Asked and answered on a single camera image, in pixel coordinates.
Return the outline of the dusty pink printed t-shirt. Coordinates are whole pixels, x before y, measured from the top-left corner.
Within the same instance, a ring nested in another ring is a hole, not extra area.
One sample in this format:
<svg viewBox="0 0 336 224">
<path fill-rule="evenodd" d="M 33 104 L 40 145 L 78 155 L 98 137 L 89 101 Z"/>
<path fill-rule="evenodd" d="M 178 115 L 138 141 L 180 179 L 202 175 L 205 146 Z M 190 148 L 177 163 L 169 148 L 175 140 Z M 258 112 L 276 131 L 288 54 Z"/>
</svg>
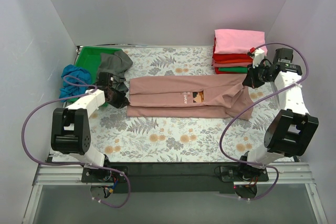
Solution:
<svg viewBox="0 0 336 224">
<path fill-rule="evenodd" d="M 249 120 L 253 112 L 244 74 L 147 76 L 130 80 L 128 117 Z"/>
</svg>

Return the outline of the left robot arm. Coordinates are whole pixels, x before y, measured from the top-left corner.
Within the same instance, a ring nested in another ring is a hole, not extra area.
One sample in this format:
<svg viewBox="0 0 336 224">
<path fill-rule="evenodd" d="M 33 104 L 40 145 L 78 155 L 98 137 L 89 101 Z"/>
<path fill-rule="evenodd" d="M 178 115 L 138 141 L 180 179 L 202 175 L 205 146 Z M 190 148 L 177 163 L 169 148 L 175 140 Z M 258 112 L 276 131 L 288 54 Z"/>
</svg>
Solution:
<svg viewBox="0 0 336 224">
<path fill-rule="evenodd" d="M 112 90 L 109 84 L 112 77 L 104 73 L 97 87 L 88 88 L 82 97 L 65 108 L 57 108 L 53 112 L 51 129 L 51 148 L 62 154 L 70 155 L 83 166 L 83 183 L 116 183 L 125 182 L 124 176 L 129 169 L 118 165 L 112 172 L 112 163 L 107 155 L 98 151 L 91 143 L 90 116 L 105 102 L 115 101 L 116 107 L 128 105 L 126 97 Z"/>
</svg>

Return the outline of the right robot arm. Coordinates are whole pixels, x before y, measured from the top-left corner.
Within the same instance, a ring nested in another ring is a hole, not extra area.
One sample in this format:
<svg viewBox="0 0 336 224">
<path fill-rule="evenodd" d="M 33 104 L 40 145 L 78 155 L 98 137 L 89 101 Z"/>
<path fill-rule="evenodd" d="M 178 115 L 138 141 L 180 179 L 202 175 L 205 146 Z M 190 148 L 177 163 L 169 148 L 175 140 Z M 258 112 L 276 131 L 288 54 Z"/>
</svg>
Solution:
<svg viewBox="0 0 336 224">
<path fill-rule="evenodd" d="M 311 116 L 305 106 L 300 84 L 305 76 L 301 67 L 292 62 L 293 49 L 276 49 L 273 61 L 260 48 L 252 48 L 248 55 L 253 62 L 247 67 L 243 85 L 259 88 L 266 82 L 273 83 L 280 110 L 266 130 L 261 146 L 246 152 L 238 163 L 220 167 L 223 182 L 265 177 L 270 163 L 303 155 L 319 125 L 318 118 Z"/>
</svg>

